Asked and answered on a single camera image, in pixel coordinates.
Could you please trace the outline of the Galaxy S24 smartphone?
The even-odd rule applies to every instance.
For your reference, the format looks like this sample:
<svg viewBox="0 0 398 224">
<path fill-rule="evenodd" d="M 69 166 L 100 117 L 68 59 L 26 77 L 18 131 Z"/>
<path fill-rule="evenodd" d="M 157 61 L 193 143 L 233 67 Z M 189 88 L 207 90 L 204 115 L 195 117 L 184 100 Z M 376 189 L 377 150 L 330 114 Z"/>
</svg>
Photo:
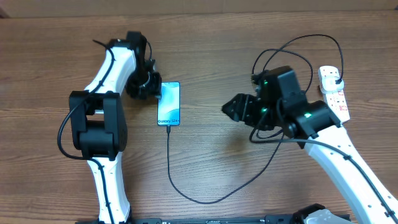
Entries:
<svg viewBox="0 0 398 224">
<path fill-rule="evenodd" d="M 178 126 L 180 124 L 180 83 L 162 82 L 162 97 L 158 102 L 157 124 Z"/>
</svg>

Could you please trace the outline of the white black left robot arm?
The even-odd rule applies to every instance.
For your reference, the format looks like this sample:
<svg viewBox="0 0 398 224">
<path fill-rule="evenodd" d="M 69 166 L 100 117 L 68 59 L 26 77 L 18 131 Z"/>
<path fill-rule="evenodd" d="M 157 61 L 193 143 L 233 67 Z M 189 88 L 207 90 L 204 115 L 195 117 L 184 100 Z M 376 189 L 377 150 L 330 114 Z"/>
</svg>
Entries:
<svg viewBox="0 0 398 224">
<path fill-rule="evenodd" d="M 105 59 L 93 81 L 83 91 L 70 93 L 57 145 L 65 157 L 86 161 L 91 169 L 99 201 L 94 222 L 133 223 L 122 172 L 128 132 L 121 95 L 160 99 L 162 78 L 146 54 L 152 47 L 140 32 L 129 31 L 125 39 L 111 39 L 103 46 Z"/>
</svg>

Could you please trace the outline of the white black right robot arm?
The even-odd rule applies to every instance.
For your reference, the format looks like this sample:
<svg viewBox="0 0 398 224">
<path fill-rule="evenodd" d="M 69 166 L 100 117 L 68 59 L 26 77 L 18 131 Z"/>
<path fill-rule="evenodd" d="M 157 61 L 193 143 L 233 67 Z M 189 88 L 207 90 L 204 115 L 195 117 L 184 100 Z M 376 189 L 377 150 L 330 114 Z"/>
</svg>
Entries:
<svg viewBox="0 0 398 224">
<path fill-rule="evenodd" d="M 324 101 L 308 102 L 294 70 L 283 66 L 252 76 L 256 95 L 237 94 L 221 110 L 254 130 L 280 127 L 327 173 L 359 223 L 397 223 L 397 199 L 367 165 Z"/>
</svg>

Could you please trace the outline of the white charger plug adapter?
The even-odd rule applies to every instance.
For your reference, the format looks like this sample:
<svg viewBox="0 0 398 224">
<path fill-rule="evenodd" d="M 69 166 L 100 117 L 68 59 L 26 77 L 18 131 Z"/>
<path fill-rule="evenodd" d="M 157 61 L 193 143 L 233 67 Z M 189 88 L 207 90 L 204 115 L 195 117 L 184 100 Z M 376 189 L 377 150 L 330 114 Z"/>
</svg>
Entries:
<svg viewBox="0 0 398 224">
<path fill-rule="evenodd" d="M 320 91 L 323 94 L 331 94 L 343 90 L 345 87 L 344 81 L 337 83 L 335 77 L 322 77 L 320 80 Z"/>
</svg>

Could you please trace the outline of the white power strip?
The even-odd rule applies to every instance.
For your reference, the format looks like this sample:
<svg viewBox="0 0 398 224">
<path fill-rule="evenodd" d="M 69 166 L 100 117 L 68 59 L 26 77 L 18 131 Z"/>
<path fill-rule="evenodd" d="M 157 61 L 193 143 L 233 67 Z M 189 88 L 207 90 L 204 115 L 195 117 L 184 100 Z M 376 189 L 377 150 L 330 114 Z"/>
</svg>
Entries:
<svg viewBox="0 0 398 224">
<path fill-rule="evenodd" d="M 340 79 L 339 71 L 336 67 L 325 65 L 318 69 L 318 79 L 322 77 L 335 77 L 336 80 Z M 323 94 L 323 101 L 331 108 L 338 119 L 345 123 L 350 120 L 348 105 L 343 90 L 331 94 Z"/>
</svg>

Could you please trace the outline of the brown cardboard backdrop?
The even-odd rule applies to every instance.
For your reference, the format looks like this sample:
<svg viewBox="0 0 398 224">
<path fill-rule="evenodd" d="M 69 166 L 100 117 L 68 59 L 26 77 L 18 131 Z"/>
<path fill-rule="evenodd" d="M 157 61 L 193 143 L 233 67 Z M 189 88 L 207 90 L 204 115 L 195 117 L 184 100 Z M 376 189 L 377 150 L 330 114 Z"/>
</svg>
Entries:
<svg viewBox="0 0 398 224">
<path fill-rule="evenodd" d="M 378 11 L 396 8 L 397 0 L 1 0 L 1 16 L 8 18 Z"/>
</svg>

